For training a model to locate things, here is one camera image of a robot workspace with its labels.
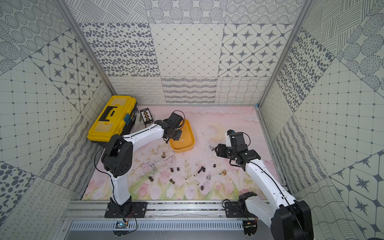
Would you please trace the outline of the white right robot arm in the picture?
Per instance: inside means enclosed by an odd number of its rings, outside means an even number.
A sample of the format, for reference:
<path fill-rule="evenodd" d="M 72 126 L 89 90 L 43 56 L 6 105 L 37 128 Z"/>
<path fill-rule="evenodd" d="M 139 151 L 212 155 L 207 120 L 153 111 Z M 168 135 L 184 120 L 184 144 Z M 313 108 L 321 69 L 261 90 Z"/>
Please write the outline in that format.
<path fill-rule="evenodd" d="M 245 218 L 253 215 L 269 226 L 275 240 L 314 239 L 309 205 L 305 201 L 298 201 L 282 187 L 261 156 L 248 148 L 245 136 L 244 132 L 228 130 L 226 143 L 215 147 L 216 155 L 235 162 L 234 167 L 246 172 L 268 200 L 264 202 L 256 193 L 247 192 L 239 196 L 238 212 Z"/>

